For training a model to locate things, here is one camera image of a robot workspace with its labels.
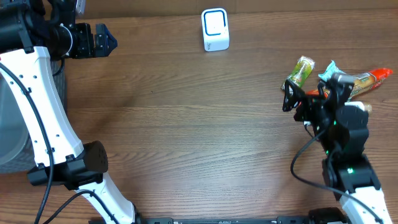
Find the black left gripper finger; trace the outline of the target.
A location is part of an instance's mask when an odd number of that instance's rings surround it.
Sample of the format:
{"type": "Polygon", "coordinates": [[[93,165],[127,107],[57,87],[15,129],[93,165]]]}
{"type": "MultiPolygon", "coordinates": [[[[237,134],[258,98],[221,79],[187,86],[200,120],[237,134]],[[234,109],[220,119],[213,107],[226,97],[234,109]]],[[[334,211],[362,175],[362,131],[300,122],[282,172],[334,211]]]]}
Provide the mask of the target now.
{"type": "Polygon", "coordinates": [[[94,49],[94,57],[108,57],[110,53],[118,46],[118,43],[109,43],[104,45],[97,45],[94,49]]]}
{"type": "Polygon", "coordinates": [[[97,47],[117,47],[118,42],[105,24],[96,25],[95,44],[97,47]]]}

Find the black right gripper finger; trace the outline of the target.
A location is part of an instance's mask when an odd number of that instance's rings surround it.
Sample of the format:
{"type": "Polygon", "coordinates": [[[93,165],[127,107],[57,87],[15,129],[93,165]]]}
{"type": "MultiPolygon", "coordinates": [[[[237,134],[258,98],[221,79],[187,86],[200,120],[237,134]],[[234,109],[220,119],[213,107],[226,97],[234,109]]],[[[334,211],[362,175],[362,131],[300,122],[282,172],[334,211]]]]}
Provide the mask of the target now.
{"type": "Polygon", "coordinates": [[[292,80],[286,79],[284,86],[287,99],[300,100],[306,96],[305,92],[292,80]]]}
{"type": "Polygon", "coordinates": [[[291,111],[293,108],[298,107],[298,105],[302,101],[302,93],[299,92],[285,92],[284,101],[282,105],[282,111],[288,112],[291,111]]]}

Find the green snack packet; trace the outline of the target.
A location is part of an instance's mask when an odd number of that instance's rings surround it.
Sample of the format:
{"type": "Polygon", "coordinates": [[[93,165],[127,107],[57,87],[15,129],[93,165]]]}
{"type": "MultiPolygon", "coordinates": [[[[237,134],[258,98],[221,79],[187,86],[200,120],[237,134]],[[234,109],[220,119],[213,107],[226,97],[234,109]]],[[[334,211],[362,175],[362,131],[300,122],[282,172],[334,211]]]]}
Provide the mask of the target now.
{"type": "Polygon", "coordinates": [[[301,56],[287,79],[293,81],[298,87],[302,88],[314,69],[314,66],[314,60],[306,56],[301,56]]]}

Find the light blue wipes packet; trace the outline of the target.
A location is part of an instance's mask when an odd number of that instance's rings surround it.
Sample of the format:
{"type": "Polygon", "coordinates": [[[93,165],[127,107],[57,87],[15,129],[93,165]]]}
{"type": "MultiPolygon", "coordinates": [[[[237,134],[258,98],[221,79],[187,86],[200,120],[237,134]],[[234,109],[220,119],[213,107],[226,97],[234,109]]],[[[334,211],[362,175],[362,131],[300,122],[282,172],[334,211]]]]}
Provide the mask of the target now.
{"type": "Polygon", "coordinates": [[[344,71],[340,70],[337,66],[334,60],[331,61],[331,63],[327,66],[326,70],[323,73],[320,73],[318,77],[324,81],[327,82],[335,73],[342,73],[345,74],[344,71]]]}

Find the white tube with gold cap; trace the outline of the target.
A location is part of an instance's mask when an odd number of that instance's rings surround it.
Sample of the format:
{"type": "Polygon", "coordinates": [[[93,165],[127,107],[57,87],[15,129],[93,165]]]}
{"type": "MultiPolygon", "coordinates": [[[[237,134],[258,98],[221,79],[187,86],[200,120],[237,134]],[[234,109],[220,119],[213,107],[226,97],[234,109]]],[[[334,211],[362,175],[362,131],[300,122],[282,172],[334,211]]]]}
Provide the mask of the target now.
{"type": "Polygon", "coordinates": [[[351,101],[351,102],[347,102],[346,104],[355,106],[355,107],[367,112],[368,114],[371,114],[373,111],[373,108],[369,103],[363,103],[361,101],[351,101]]]}

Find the orange spaghetti packet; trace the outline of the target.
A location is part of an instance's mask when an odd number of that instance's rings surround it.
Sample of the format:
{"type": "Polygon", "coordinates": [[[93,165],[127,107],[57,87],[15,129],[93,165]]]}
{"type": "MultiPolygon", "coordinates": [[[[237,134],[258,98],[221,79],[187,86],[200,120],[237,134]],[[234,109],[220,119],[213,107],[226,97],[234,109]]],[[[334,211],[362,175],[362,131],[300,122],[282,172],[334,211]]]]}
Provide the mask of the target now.
{"type": "Polygon", "coordinates": [[[355,96],[378,88],[392,74],[393,71],[389,68],[378,68],[369,72],[351,75],[354,77],[354,87],[346,101],[350,101],[355,96]]]}

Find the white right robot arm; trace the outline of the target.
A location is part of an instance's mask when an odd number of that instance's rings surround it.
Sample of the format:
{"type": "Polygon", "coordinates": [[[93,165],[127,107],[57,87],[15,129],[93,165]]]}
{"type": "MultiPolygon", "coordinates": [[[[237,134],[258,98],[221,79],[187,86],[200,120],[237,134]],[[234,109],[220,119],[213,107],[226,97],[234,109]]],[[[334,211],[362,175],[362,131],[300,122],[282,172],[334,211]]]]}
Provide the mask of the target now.
{"type": "Polygon", "coordinates": [[[317,95],[308,95],[294,82],[285,81],[283,111],[296,110],[294,119],[310,122],[314,137],[296,154],[300,156],[319,141],[326,158],[322,161],[323,184],[299,177],[319,189],[332,191],[340,208],[309,211],[309,223],[391,223],[381,183],[364,154],[369,137],[369,113],[347,104],[353,81],[320,82],[317,95]]]}

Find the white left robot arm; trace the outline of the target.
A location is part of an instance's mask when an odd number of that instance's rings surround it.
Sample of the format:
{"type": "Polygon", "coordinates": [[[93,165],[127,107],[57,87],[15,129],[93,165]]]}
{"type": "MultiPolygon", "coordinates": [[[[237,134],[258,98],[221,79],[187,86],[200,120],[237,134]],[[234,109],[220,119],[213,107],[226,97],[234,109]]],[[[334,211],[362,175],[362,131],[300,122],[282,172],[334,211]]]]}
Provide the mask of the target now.
{"type": "Polygon", "coordinates": [[[32,185],[63,185],[83,196],[104,223],[142,223],[108,172],[99,141],[82,143],[55,86],[52,62],[107,57],[118,45],[104,24],[78,23],[85,2],[52,1],[50,19],[42,1],[1,2],[1,75],[16,99],[33,144],[32,185]]]}

